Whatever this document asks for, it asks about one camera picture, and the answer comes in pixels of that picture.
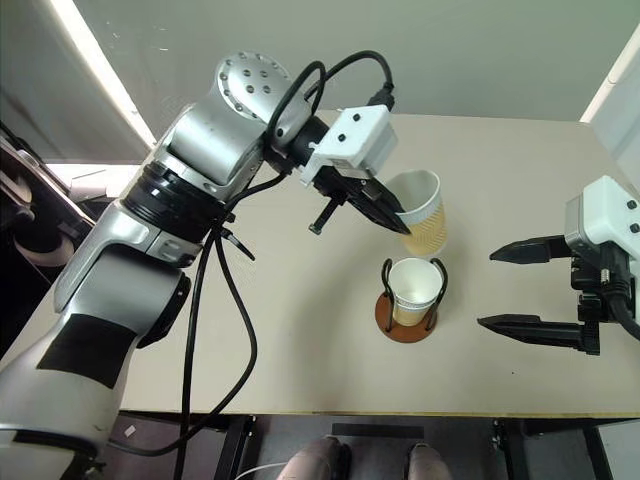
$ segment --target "table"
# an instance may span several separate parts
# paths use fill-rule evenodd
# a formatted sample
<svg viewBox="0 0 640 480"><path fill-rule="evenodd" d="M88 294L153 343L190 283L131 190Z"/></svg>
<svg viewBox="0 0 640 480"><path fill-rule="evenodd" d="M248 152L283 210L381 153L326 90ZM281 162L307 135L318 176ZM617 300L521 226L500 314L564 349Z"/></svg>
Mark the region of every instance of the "table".
<svg viewBox="0 0 640 480"><path fill-rule="evenodd" d="M321 236L307 230L326 203L297 174L237 208L227 246L256 329L253 375L228 413L349 413L517 417L640 416L640 344L601 326L599 357L525 345L478 326L498 313L576 321L569 261L490 262L514 240L563 233L565 202L603 174L631 189L586 125L512 119L394 115L399 145L381 178L428 168L442 179L449 229L441 258L449 290L426 340L387 339L373 312L385 258L408 256L397 235L340 208ZM268 167L261 178L271 175ZM247 335L212 258L195 353L192 407L208 411L249 356ZM122 408L178 411L187 314L134 355ZM55 321L49 292L6 364Z"/></svg>

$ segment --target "person's shoe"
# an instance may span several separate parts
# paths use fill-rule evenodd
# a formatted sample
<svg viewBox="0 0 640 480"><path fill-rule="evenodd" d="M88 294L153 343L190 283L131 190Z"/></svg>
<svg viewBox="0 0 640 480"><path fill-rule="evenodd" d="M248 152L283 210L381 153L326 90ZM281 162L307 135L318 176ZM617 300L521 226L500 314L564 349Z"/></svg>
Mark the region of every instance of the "person's shoe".
<svg viewBox="0 0 640 480"><path fill-rule="evenodd" d="M440 454L426 443L416 443L409 449L404 479L453 480Z"/></svg>

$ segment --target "floor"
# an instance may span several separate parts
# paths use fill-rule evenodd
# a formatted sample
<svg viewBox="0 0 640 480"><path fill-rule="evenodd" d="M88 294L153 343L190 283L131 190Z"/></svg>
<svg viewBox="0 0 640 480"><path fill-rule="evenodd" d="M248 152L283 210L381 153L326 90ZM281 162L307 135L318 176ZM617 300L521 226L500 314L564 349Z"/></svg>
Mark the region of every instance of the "floor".
<svg viewBox="0 0 640 480"><path fill-rule="evenodd" d="M241 471L266 463L287 461L298 449L332 432L334 424L366 424L412 429L391 429L404 438L341 436L352 450L351 480L399 480L408 448L417 441L435 447L449 465L455 480L506 480L504 458L491 443L490 419L435 417L261 416L247 443ZM121 415L112 435L134 445L162 446L173 440L175 425ZM213 478L224 434L204 431L190 443L183 479ZM579 432L562 432L529 438L526 443L532 480L592 480L594 474L584 438ZM158 458L135 457L107 448L103 460L106 480L171 479L175 454ZM254 480L272 480L279 469L254 474Z"/></svg>

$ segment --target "paper cup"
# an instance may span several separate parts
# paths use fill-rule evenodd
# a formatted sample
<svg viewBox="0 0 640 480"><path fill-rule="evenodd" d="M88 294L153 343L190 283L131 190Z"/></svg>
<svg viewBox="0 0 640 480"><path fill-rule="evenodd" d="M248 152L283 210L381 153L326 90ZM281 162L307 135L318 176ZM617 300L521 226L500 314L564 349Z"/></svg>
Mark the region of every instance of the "paper cup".
<svg viewBox="0 0 640 480"><path fill-rule="evenodd" d="M393 319L411 327L424 318L442 289L442 274L438 267L422 258L405 258L389 272L393 291Z"/></svg>
<svg viewBox="0 0 640 480"><path fill-rule="evenodd" d="M402 241L413 255L435 256L447 241L440 178L427 170L411 170L389 180L385 186L402 208L398 217L411 231Z"/></svg>

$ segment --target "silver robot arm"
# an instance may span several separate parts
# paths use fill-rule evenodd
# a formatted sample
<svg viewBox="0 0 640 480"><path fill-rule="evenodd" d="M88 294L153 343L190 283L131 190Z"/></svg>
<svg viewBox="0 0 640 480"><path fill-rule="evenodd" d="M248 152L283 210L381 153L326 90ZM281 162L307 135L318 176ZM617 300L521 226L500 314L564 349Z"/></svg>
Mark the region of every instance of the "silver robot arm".
<svg viewBox="0 0 640 480"><path fill-rule="evenodd" d="M329 128L296 93L266 138L290 86L266 55L225 58L209 94L174 122L106 209L58 279L59 320L0 373L0 477L78 476L95 458L133 352L169 332L190 288L181 269L264 159L280 172L299 170L330 198L315 233L345 202L406 233L397 200L374 177L395 143L387 107L347 109Z"/></svg>

